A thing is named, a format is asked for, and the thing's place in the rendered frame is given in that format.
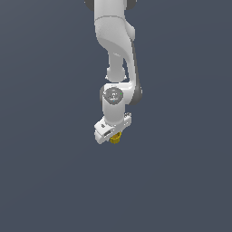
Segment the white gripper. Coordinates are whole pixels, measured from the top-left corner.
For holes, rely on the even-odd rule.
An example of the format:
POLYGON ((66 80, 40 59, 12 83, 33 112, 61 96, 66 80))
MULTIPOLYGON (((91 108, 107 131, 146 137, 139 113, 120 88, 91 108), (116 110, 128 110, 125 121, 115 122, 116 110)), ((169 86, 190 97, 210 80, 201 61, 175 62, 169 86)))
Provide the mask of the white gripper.
POLYGON ((110 137, 117 134, 119 131, 122 132, 131 125, 131 113, 126 112, 123 117, 123 122, 119 125, 109 125, 105 122, 104 118, 101 118, 94 125, 94 136, 99 144, 103 144, 105 141, 110 141, 110 137))

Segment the small yellow object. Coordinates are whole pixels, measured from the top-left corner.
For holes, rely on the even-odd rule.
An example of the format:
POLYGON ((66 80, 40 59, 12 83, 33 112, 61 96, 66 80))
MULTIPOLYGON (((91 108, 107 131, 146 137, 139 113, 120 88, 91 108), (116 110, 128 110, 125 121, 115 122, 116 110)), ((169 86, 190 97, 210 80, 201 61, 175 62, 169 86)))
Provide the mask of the small yellow object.
POLYGON ((120 138, 121 138, 121 132, 119 131, 117 134, 110 137, 110 142, 116 144, 120 141, 120 138))

